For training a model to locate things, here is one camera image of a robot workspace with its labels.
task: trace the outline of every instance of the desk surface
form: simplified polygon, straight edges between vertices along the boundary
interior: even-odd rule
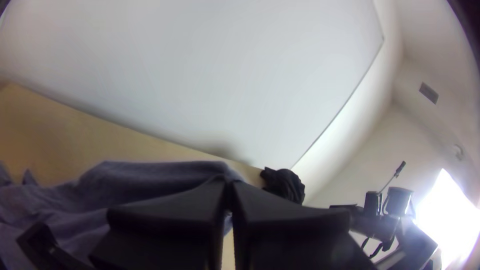
[[[0,161],[19,180],[30,169],[43,186],[76,179],[104,160],[221,160],[254,186],[260,169],[180,146],[99,119],[14,83],[0,90]],[[223,269],[233,270],[233,234],[223,242]]]

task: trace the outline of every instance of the bright light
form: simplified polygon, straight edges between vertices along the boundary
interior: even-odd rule
[[[431,192],[417,207],[416,223],[438,244],[444,270],[454,260],[470,255],[480,230],[480,210],[442,169]]]

